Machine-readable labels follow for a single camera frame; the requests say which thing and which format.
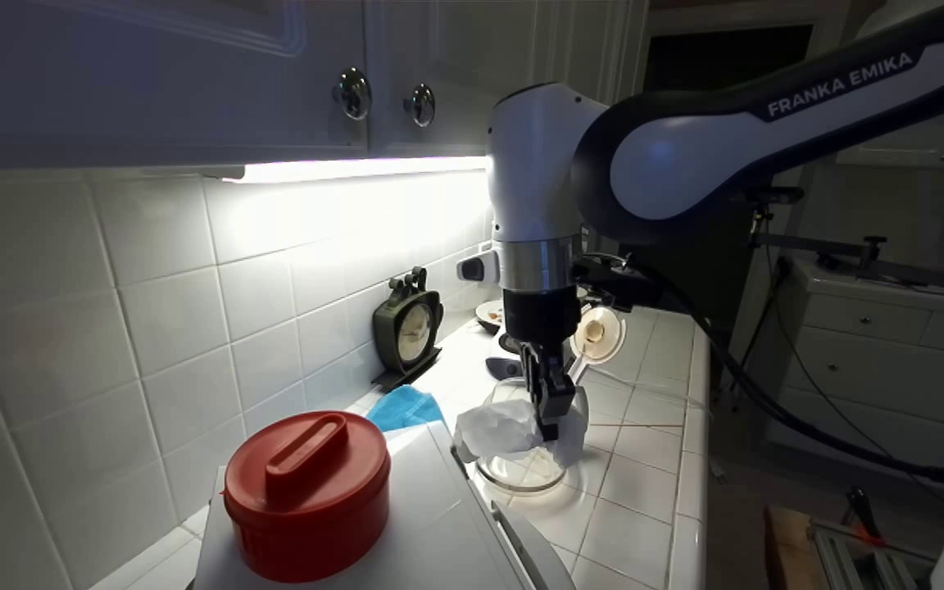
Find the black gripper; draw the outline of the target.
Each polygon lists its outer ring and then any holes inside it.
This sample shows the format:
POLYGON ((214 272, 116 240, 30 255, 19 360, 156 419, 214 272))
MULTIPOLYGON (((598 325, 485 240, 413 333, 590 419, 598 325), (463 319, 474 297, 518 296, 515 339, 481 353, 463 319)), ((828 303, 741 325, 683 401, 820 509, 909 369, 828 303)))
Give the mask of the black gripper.
POLYGON ((572 412, 575 401, 575 380, 557 343, 576 331, 576 293, 502 293, 502 309, 504 331, 515 342, 528 342, 520 348, 520 369, 532 392, 536 423, 543 440, 557 440, 562 419, 572 412))

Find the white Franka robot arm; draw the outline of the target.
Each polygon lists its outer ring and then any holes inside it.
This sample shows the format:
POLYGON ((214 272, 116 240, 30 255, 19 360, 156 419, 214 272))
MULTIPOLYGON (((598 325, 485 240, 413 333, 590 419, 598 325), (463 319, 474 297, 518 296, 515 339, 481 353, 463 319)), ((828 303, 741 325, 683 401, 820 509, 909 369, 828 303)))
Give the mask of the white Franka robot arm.
POLYGON ((563 434, 575 380, 576 243, 667 240, 734 195, 944 114, 944 4, 826 57, 687 100, 595 103, 563 81, 504 95, 490 120, 504 328, 540 435, 563 434))

